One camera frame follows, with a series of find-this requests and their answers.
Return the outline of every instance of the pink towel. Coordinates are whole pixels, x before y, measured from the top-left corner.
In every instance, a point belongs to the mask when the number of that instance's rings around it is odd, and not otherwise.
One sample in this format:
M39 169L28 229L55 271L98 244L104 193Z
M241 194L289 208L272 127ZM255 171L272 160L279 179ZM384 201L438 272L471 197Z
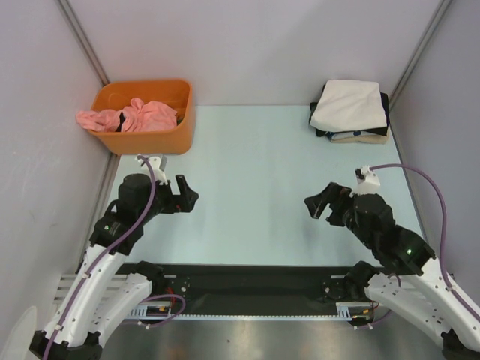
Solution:
M105 109L100 112L93 110L79 111L76 122L87 130L98 132L114 132L120 125L120 114L125 121L122 132L133 131L168 131L177 126L176 111L160 101L144 103L138 97L130 101L130 106L122 110Z

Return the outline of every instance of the white wall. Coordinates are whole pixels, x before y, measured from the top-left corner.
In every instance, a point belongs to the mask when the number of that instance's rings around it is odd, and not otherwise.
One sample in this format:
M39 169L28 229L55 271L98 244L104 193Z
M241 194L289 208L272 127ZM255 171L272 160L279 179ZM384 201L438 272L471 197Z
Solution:
M306 104L331 78L391 93L439 0L71 0L111 81L184 77L198 104Z
M394 106L403 161L439 185L448 211L447 264L480 302L480 1L454 1ZM438 250L440 206L411 177L430 243Z
M86 238L107 153L78 127L101 87L54 1L0 12L0 349L31 305L38 327Z

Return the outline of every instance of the laundry basket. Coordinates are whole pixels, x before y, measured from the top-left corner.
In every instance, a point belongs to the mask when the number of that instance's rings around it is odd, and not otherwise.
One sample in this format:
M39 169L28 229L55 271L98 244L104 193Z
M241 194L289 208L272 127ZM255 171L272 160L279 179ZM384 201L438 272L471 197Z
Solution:
M195 130L195 104L191 84L183 79L157 79L112 82L97 94L91 109L120 110L130 105L131 98L145 103L156 100L177 111L181 122L172 130L132 133L104 133L89 130L112 153L184 154L192 145Z

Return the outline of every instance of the metal floor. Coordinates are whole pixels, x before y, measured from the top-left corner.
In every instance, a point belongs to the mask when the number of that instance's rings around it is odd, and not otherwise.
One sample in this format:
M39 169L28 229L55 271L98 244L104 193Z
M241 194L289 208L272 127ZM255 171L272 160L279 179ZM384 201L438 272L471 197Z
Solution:
M119 326L102 360L440 360L440 348L399 316L373 330L345 322L178 320Z

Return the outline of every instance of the white table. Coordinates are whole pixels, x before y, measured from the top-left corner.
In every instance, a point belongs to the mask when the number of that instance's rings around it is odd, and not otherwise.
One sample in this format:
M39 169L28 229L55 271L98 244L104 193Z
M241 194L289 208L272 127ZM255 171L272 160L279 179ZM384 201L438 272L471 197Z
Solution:
M128 262L282 266L379 263L346 228L313 220L303 203L329 182L356 186L355 168L398 163L385 145L332 144L308 126L308 106L199 106L193 146L170 155L166 174L185 175L200 198L190 214L158 215ZM109 200L122 179L138 173L122 156ZM380 194L397 223L420 233L399 169L379 170Z

